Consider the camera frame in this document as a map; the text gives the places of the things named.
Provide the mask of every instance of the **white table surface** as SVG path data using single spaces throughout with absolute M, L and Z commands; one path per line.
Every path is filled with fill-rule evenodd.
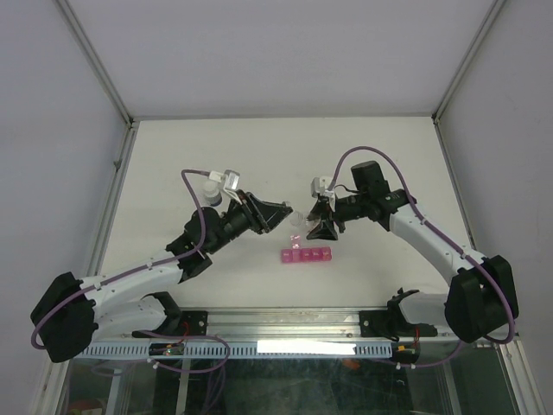
M 235 169 L 244 191 L 308 212 L 315 203 L 309 192 L 313 177 L 331 176 L 341 154 L 363 144 L 391 156 L 430 217 L 468 243 L 430 118 L 143 121 L 102 272 L 145 259 L 181 234 L 195 210 L 182 169 Z M 391 187 L 399 188 L 385 161 L 367 151 L 346 160 L 339 183 L 353 186 L 349 168 L 372 159 Z M 192 176 L 199 191 L 202 181 Z M 338 242 L 310 241 L 332 247 L 327 263 L 281 264 L 280 250 L 289 247 L 293 233 L 297 228 L 289 220 L 269 234 L 244 233 L 212 255 L 206 271 L 170 292 L 180 306 L 190 307 L 361 307 L 385 305 L 400 287 L 447 291 L 423 257 L 369 220 L 347 223 Z

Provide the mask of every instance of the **metal frame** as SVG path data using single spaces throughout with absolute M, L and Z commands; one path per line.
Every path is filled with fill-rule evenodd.
M 519 412 L 523 415 L 546 415 L 547 411 L 526 359 L 523 343 L 518 340 L 501 345 L 499 352 L 505 377 L 511 382 L 512 394 Z
M 446 89 L 445 94 L 443 95 L 442 101 L 436 108 L 433 118 L 434 119 L 440 119 L 443 115 L 443 113 L 446 111 L 449 103 L 451 102 L 451 99 L 454 97 L 455 92 L 457 91 L 457 88 L 459 87 L 461 81 L 463 80 L 465 74 L 467 73 L 467 70 L 472 65 L 474 58 L 476 57 L 478 51 L 480 50 L 480 47 L 482 46 L 482 43 L 486 39 L 487 35 L 490 33 L 490 30 L 497 20 L 499 13 L 507 3 L 507 0 L 494 0 L 492 6 L 487 11 L 486 16 L 484 17 L 484 20 L 478 27 L 478 30 L 476 31 L 476 35 L 474 35 L 474 38 L 470 42 L 470 45 L 468 46 L 468 50 L 463 56 L 463 59 L 461 59 L 460 65 L 457 67 L 457 70 L 455 71 L 455 75 L 451 82 L 448 85 L 448 88 Z
M 130 161 L 130 154 L 136 138 L 138 123 L 133 123 L 133 117 L 130 115 L 128 108 L 123 102 L 116 87 L 113 85 L 105 66 L 99 59 L 85 30 L 83 30 L 79 18 L 70 5 L 70 0 L 54 0 L 54 3 L 69 30 L 72 32 L 83 55 L 89 62 L 100 85 L 103 87 L 120 117 L 127 125 L 127 132 L 122 142 L 119 158 L 114 161 L 115 169 L 111 180 L 111 186 L 106 197 L 105 208 L 102 212 L 98 228 L 94 233 L 94 244 L 90 252 L 90 260 L 83 270 L 85 275 L 97 275 L 104 259 L 111 225 L 113 223 L 119 196 L 124 183 L 125 173 Z M 461 208 L 465 227 L 471 240 L 471 245 L 473 246 L 475 245 L 473 233 L 471 232 L 469 219 L 449 158 L 447 145 L 442 137 L 440 119 L 458 90 L 467 70 L 473 63 L 474 57 L 479 52 L 482 42 L 486 39 L 486 36 L 506 3 L 507 0 L 495 0 L 488 10 L 484 21 L 471 41 L 441 103 L 436 108 L 432 117 L 435 120 L 436 134 L 442 147 L 442 153 L 448 167 L 451 181 L 454 185 L 455 195 Z M 152 118 L 146 116 L 140 119 L 187 119 L 187 117 Z M 357 321 L 355 320 L 358 311 L 359 309 L 214 309 L 210 310 L 208 333 L 222 334 L 232 342 L 252 341 L 259 336 L 269 338 L 304 336 L 312 339 L 321 338 L 325 340 L 334 339 L 336 341 L 361 341 L 359 336 L 359 318 L 357 317 Z M 319 322 L 313 322 L 313 320 L 309 321 L 309 317 L 313 316 L 314 313 L 319 318 L 322 317 Z M 287 316 L 287 321 L 285 322 L 282 319 L 284 315 Z M 451 332 L 441 332 L 439 337 L 435 339 L 422 339 L 423 342 L 454 340 L 456 340 L 456 338 Z M 531 370 L 526 360 L 522 343 L 516 341 L 510 345 L 501 346 L 499 351 L 502 356 L 505 375 L 512 383 L 512 392 L 518 403 L 520 413 L 545 413 L 543 402 L 540 399 L 536 383 L 531 375 Z M 64 379 L 67 375 L 68 366 L 68 362 L 53 364 L 48 358 L 46 359 L 41 374 L 39 390 L 34 396 L 31 413 L 56 413 L 55 411 L 60 403 L 60 396 L 63 392 Z M 451 379 L 448 380 L 446 368 L 444 368 L 444 371 L 447 389 L 451 397 Z M 112 389 L 113 393 L 117 396 L 120 388 L 117 387 L 117 385 L 113 385 Z M 458 413 L 455 408 L 456 405 L 452 404 L 453 412 Z
M 67 0 L 54 0 L 55 5 L 60 12 L 61 17 L 66 22 L 67 27 L 75 37 L 75 41 L 80 47 L 83 55 L 91 66 L 92 71 L 96 75 L 98 82 L 104 88 L 108 98 L 111 100 L 113 106 L 118 110 L 119 115 L 124 122 L 130 126 L 132 125 L 132 117 L 129 114 L 129 110 L 124 104 L 118 90 L 113 85 L 110 75 L 105 70 L 104 64 L 99 59 L 94 46 L 91 44 L 88 36 L 83 30 L 82 24 L 80 24 L 79 18 L 75 14 L 73 7 Z

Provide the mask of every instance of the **wire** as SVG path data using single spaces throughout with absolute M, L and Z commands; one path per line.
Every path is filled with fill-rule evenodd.
M 346 192 L 353 193 L 354 195 L 358 195 L 360 193 L 358 190 L 347 188 L 344 184 L 337 184 L 334 188 L 343 188 Z
M 188 325 L 188 322 L 184 322 L 184 323 L 182 324 L 182 327 L 184 327 L 184 328 L 186 329 L 186 331 L 184 332 L 183 337 L 182 337 L 176 344 L 181 344 L 182 342 L 184 342 L 185 339 L 186 339 L 186 337 L 187 337 L 187 335 L 190 334 L 190 326 Z
M 156 337 L 158 339 L 179 339 L 180 340 L 182 338 L 181 336 L 178 336 L 178 335 L 158 335 L 157 333 L 154 333 L 153 331 L 147 331 L 147 330 L 141 330 L 140 333 L 142 333 L 144 335 L 149 335 L 151 337 Z M 214 341 L 214 342 L 221 343 L 223 346 L 225 346 L 225 349 L 226 349 L 225 357 L 223 359 L 221 359 L 221 361 L 213 367 L 210 367 L 208 369 L 197 369 L 197 370 L 178 369 L 176 367 L 171 367 L 171 366 L 164 365 L 160 361 L 156 361 L 156 360 L 153 360 L 153 359 L 151 361 L 153 361 L 158 367 L 163 367 L 164 369 L 168 369 L 172 372 L 177 372 L 178 374 L 208 374 L 208 373 L 213 372 L 213 371 L 219 369 L 220 367 L 224 366 L 225 363 L 231 357 L 231 347 L 229 346 L 229 344 L 227 342 L 225 342 L 223 339 L 221 339 L 220 337 L 217 337 L 216 335 L 189 335 L 189 336 L 185 337 L 185 340 L 186 341 L 190 341 L 190 340 L 211 340 L 211 341 Z
M 416 348 L 418 346 L 418 341 L 421 339 L 421 332 L 418 328 L 418 326 L 415 326 L 415 339 L 413 340 L 413 343 L 411 344 L 412 348 Z
M 195 253 L 197 253 L 201 249 L 201 247 L 204 245 L 204 241 L 206 240 L 206 220 L 204 218 L 203 211 L 201 210 L 201 205 L 200 205 L 200 201 L 198 201 L 198 196 L 196 196 L 196 193 L 192 189 L 192 186 L 190 185 L 190 182 L 188 181 L 188 179 L 186 177 L 186 174 L 188 174 L 188 173 L 195 174 L 195 175 L 201 175 L 201 176 L 209 176 L 209 172 L 204 171 L 204 170 L 195 170 L 195 169 L 184 169 L 181 172 L 182 180 L 184 181 L 184 184 L 186 185 L 186 187 L 188 189 L 188 192 L 190 193 L 190 196 L 192 197 L 192 200 L 194 201 L 194 205 L 196 206 L 198 216 L 199 216 L 199 219 L 200 219 L 200 241 L 198 242 L 198 244 L 191 251 L 184 252 L 181 255 L 176 255 L 176 256 L 171 257 L 171 258 L 160 259 L 156 262 L 153 262 L 151 264 L 151 267 L 164 265 L 164 264 L 167 264 L 169 262 L 173 262 L 173 261 L 176 261 L 178 259 L 182 259 L 182 258 L 185 258 L 185 257 L 189 257 L 191 255 L 194 255 Z M 149 267 L 147 265 L 140 265 L 140 266 L 138 266 L 136 268 L 132 268 L 128 271 L 121 272 L 120 274 L 118 274 L 114 277 L 107 278 L 105 281 L 102 281 L 100 283 L 100 285 L 104 286 L 104 285 L 108 285 L 110 283 L 114 283 L 114 282 L 118 281 L 121 278 L 128 277 L 129 275 L 132 275 L 132 274 L 135 274 L 137 272 L 144 271 L 144 270 L 147 270 L 147 269 L 149 269 Z M 79 291 L 73 293 L 71 296 L 65 298 L 63 301 L 61 301 L 59 304 L 57 304 L 55 307 L 53 307 L 38 322 L 38 324 L 36 324 L 35 329 L 33 330 L 33 334 L 31 335 L 31 344 L 32 344 L 32 346 L 34 348 L 39 349 L 39 350 L 44 350 L 45 347 L 43 345 L 39 344 L 39 342 L 37 341 L 37 336 L 39 335 L 39 332 L 41 331 L 44 324 L 46 324 L 46 322 L 50 318 L 52 318 L 53 315 L 55 315 L 58 311 L 60 311 L 66 305 L 71 303 L 75 298 L 78 298 L 82 295 L 85 295 L 86 293 L 88 293 L 92 290 L 95 290 L 95 289 L 96 289 L 96 287 L 94 285 L 91 285 L 90 287 L 86 287 L 82 290 L 79 290 Z
M 514 317 L 512 316 L 511 306 L 509 305 L 509 302 L 507 301 L 507 298 L 505 297 L 505 294 L 503 294 L 503 291 L 499 288 L 498 284 L 493 280 L 492 276 L 486 271 L 482 265 L 480 265 L 474 258 L 472 258 L 470 255 L 466 255 L 463 249 L 457 245 L 453 240 L 451 240 L 445 233 L 443 233 L 440 229 L 438 229 L 436 226 L 434 226 L 432 223 L 430 223 L 428 220 L 424 218 L 424 215 L 422 212 L 418 209 L 416 206 L 415 200 L 413 199 L 413 196 L 411 195 L 409 188 L 407 187 L 407 182 L 405 181 L 404 175 L 401 173 L 399 167 L 394 163 L 394 161 L 387 156 L 383 151 L 379 149 L 375 149 L 374 147 L 369 147 L 365 145 L 360 145 L 358 147 L 353 147 L 352 149 L 346 151 L 340 160 L 338 161 L 338 164 L 336 165 L 336 170 L 334 171 L 334 176 L 332 178 L 332 181 L 330 182 L 330 186 L 328 187 L 329 190 L 332 190 L 335 185 L 336 181 L 338 180 L 338 174 L 340 173 L 340 169 L 342 167 L 342 164 L 346 160 L 346 157 L 350 154 L 354 153 L 355 151 L 360 150 L 367 150 L 371 151 L 373 153 L 377 153 L 381 157 L 390 164 L 390 166 L 395 170 L 397 177 L 399 178 L 399 181 L 401 182 L 402 187 L 404 188 L 405 194 L 407 196 L 407 200 L 409 201 L 409 204 L 411 208 L 413 209 L 413 212 L 415 212 L 416 217 L 423 221 L 424 225 L 426 225 L 433 233 L 435 233 L 440 239 L 442 239 L 444 242 L 446 242 L 448 245 L 450 245 L 459 255 L 464 256 L 464 258 L 472 265 L 474 268 L 476 268 L 486 279 L 486 281 L 492 286 L 493 290 L 499 297 L 499 301 L 501 302 L 501 305 L 505 309 L 505 313 L 507 314 L 507 322 L 509 325 L 509 333 L 507 334 L 507 337 L 505 339 L 495 339 L 489 335 L 485 335 L 484 338 L 487 339 L 490 342 L 495 342 L 498 344 L 507 344 L 515 336 L 516 329 L 515 329 L 515 321 Z M 457 347 L 455 348 L 454 352 L 446 357 L 445 359 L 442 359 L 441 361 L 435 362 L 435 363 L 429 363 L 427 365 L 418 365 L 418 367 L 434 367 L 438 366 L 439 364 L 445 363 L 453 357 L 455 357 L 459 351 L 462 349 L 463 341 L 459 341 Z

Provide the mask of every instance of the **black bracket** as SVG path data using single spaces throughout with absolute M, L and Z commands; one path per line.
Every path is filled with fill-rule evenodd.
M 405 320 L 399 309 L 399 303 L 404 298 L 415 294 L 418 290 L 404 292 L 399 290 L 386 304 L 386 310 L 363 310 L 359 312 L 361 337 L 385 337 L 393 342 L 399 342 L 400 337 L 415 337 L 418 329 L 419 337 L 437 337 L 438 330 L 430 324 L 411 324 Z
M 186 333 L 188 325 L 188 335 L 206 335 L 207 332 L 207 311 L 182 311 L 179 327 L 183 329 L 181 335 Z

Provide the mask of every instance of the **black connector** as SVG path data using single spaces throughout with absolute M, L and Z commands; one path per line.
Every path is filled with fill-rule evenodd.
M 36 326 L 57 304 L 79 291 L 81 283 L 71 272 L 59 275 L 31 313 L 33 324 Z M 94 322 L 93 307 L 93 301 L 80 295 L 42 326 L 39 335 L 53 363 L 72 359 L 88 347 L 98 328 Z
M 498 255 L 485 259 L 482 267 L 497 283 L 509 303 L 513 318 L 517 318 L 517 293 L 509 263 Z M 465 343 L 475 342 L 507 324 L 503 304 L 476 268 L 461 269 L 451 279 L 445 316 L 449 327 Z

